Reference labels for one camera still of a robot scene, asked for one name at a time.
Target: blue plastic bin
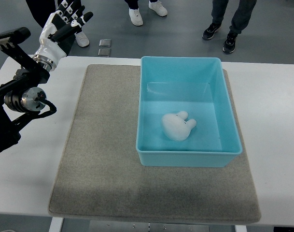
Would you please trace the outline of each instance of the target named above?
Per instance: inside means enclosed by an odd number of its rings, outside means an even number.
[[[197,125],[175,142],[164,134],[161,118],[179,111]],[[145,166],[224,167],[241,154],[220,59],[141,59],[136,149]]]

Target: shoe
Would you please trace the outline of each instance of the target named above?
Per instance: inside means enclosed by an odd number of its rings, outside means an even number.
[[[76,33],[75,37],[76,37],[77,44],[80,47],[87,47],[90,44],[87,36],[84,34],[83,31],[79,32],[79,33]]]
[[[143,24],[139,9],[129,9],[128,14],[131,17],[131,21],[135,26],[141,26]]]
[[[150,2],[149,1],[149,8],[151,10],[154,10],[159,16],[166,16],[167,10],[164,6],[162,6],[162,3],[160,1],[156,2]]]
[[[237,38],[238,34],[235,33],[229,33],[227,35],[227,39],[223,45],[223,51],[225,53],[232,53],[235,50],[235,46],[236,46],[236,38]]]
[[[214,37],[214,34],[220,29],[221,24],[211,23],[210,26],[204,31],[203,39],[211,40]]]

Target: plush bunny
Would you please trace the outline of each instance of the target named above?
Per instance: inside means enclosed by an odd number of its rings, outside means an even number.
[[[161,123],[165,135],[174,141],[185,140],[196,126],[196,121],[190,119],[185,121],[188,117],[188,113],[180,111],[177,114],[165,114],[162,117]]]

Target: dark pants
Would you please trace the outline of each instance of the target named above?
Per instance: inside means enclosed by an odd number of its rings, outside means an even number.
[[[137,10],[138,9],[138,0],[124,0],[130,9]]]
[[[45,3],[39,4],[36,0],[26,0],[27,5],[31,11],[31,14],[35,21],[43,28],[46,24],[49,15],[56,11],[55,0],[46,0]],[[62,0],[57,0],[57,4],[60,5]]]
[[[221,24],[224,18],[226,7],[229,0],[213,0],[212,1],[212,22]],[[249,24],[252,11],[256,5],[257,0],[240,0],[239,7],[236,10],[233,18],[232,25],[229,27],[230,32],[241,34],[241,31]]]

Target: toy ear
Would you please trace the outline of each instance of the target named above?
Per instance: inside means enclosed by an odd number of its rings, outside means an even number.
[[[179,113],[176,113],[179,117],[181,117],[183,120],[186,120],[189,114],[186,111],[180,111]]]
[[[187,122],[185,122],[188,126],[188,128],[193,129],[196,126],[196,120],[195,119],[190,119]]]

